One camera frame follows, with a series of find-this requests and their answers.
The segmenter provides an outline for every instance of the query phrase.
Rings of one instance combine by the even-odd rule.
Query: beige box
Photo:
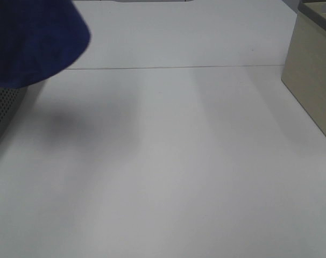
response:
[[[282,81],[326,136],[326,1],[300,3]]]

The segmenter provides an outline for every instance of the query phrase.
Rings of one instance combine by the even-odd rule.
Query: blue fabric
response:
[[[0,87],[21,88],[57,74],[89,40],[71,0],[0,0]]]

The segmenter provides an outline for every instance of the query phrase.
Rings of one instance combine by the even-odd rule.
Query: white surface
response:
[[[282,65],[296,18],[280,0],[75,4],[93,38],[72,68]]]
[[[0,145],[0,258],[326,258],[326,138],[281,70],[69,70],[30,91]]]

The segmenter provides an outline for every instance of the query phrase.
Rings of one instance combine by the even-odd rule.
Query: black speaker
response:
[[[0,88],[0,138],[19,108],[27,88]]]

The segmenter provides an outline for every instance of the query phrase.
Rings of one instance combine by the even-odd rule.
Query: speaker grille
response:
[[[18,89],[0,90],[0,124],[18,96]]]

